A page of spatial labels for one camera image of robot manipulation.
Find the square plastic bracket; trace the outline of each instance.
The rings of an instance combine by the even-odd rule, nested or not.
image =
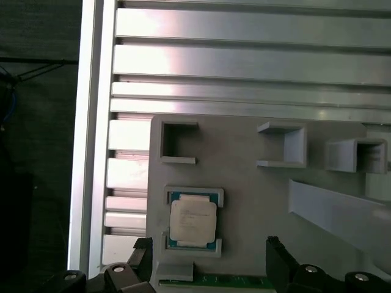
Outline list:
[[[195,157],[183,157],[178,155],[178,139],[189,131],[198,131],[196,121],[162,121],[160,129],[160,154],[162,163],[171,164],[196,164]]]
[[[160,239],[161,253],[163,255],[174,257],[192,256],[196,258],[220,258],[221,257],[221,239],[216,239],[216,248],[214,250],[197,249],[197,248],[169,248],[168,232],[163,232]]]
[[[306,168],[307,127],[305,124],[272,121],[258,126],[257,131],[267,136],[283,135],[283,160],[258,160],[258,167]]]
[[[194,265],[189,264],[166,264],[159,263],[156,269],[156,279],[175,280],[175,281],[193,281]]]
[[[326,144],[326,169],[341,172],[387,173],[384,139],[349,139]]]

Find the metal surface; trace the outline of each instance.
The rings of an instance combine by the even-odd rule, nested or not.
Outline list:
[[[142,2],[134,0],[126,0],[131,2]],[[165,0],[156,2],[171,2],[176,3],[176,0]],[[207,4],[241,4],[241,5],[259,5],[259,6],[276,6],[276,7],[305,7],[305,8],[319,8],[319,9],[352,9],[365,11],[384,11],[391,10],[391,3],[388,0],[319,0],[316,2],[308,0],[185,0],[185,3],[207,3]]]
[[[103,259],[104,265],[127,260],[133,252],[133,246],[138,237],[105,235],[103,239]]]
[[[106,210],[112,212],[147,212],[147,199],[106,197]]]
[[[391,111],[333,107],[250,104],[155,99],[111,99],[113,112],[238,115],[250,117],[390,123]]]
[[[115,74],[391,85],[391,57],[333,52],[117,45],[113,67]]]
[[[149,119],[111,120],[109,124],[110,150],[135,150],[148,154]]]
[[[387,92],[369,92],[365,89],[360,91],[325,85],[319,88],[232,81],[153,82],[145,79],[140,82],[139,79],[122,77],[122,81],[113,82],[113,97],[348,107],[352,110],[391,109]]]
[[[88,273],[93,155],[103,9],[83,1],[71,186],[68,270]]]
[[[312,266],[305,267],[305,270],[308,271],[308,273],[316,273],[318,271],[316,267]]]
[[[108,159],[107,187],[113,189],[147,190],[147,159]]]
[[[90,240],[90,277],[100,271],[105,234],[145,232],[103,228],[103,222],[107,195],[131,199],[134,208],[126,204],[124,214],[136,210],[139,201],[132,199],[147,196],[143,163],[154,113],[391,123],[388,0],[120,1],[118,10],[115,1],[95,5],[90,15],[103,20],[103,31],[86,40],[99,43],[93,45],[99,51],[102,36],[100,77],[91,84],[79,80],[78,90],[89,84],[95,98],[89,108],[78,106],[85,110],[76,117],[70,238],[70,255],[79,262],[83,254],[85,261],[88,251],[76,251],[86,234],[79,228],[89,229],[83,206],[91,206],[87,195],[93,194],[91,240],[83,236]],[[81,61],[90,59],[81,51]],[[96,68],[83,64],[79,78]]]
[[[382,18],[341,18],[235,11],[118,9],[117,37],[224,40],[284,45],[389,48]]]
[[[77,277],[77,275],[75,274],[71,274],[71,275],[66,275],[64,280],[73,280]]]
[[[127,212],[107,212],[104,220],[106,227],[144,229],[145,214],[131,214]]]
[[[354,277],[360,281],[368,281],[369,280],[369,278],[366,275],[363,275],[362,273],[357,273],[357,274],[355,274]]]

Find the gray plastic bracket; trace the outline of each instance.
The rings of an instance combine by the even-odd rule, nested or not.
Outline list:
[[[159,161],[171,164],[196,164],[195,157],[177,156],[175,150],[178,130],[192,131],[199,128],[196,121],[162,121],[159,134]]]
[[[349,139],[326,144],[326,169],[341,172],[387,173],[384,139]]]
[[[194,265],[191,264],[166,264],[159,263],[156,270],[156,279],[175,280],[175,281],[193,281]]]
[[[271,121],[258,126],[257,131],[266,135],[284,135],[283,160],[258,160],[258,167],[306,168],[307,127],[305,124]]]
[[[160,240],[161,253],[174,257],[192,256],[197,258],[220,258],[221,257],[221,239],[216,239],[216,249],[213,251],[197,250],[194,248],[167,248],[168,232],[163,232]]]
[[[368,253],[391,274],[390,206],[290,180],[289,212]]]

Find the silver metal frame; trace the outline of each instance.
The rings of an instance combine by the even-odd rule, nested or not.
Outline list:
[[[88,271],[102,1],[82,2],[68,269]]]
[[[108,160],[109,103],[112,82],[112,54],[114,48],[115,10],[117,1],[104,1],[103,30],[98,89],[97,127],[93,171],[92,213],[90,230],[90,258],[88,275],[97,275],[101,269],[103,243],[103,213],[106,195],[106,165]]]

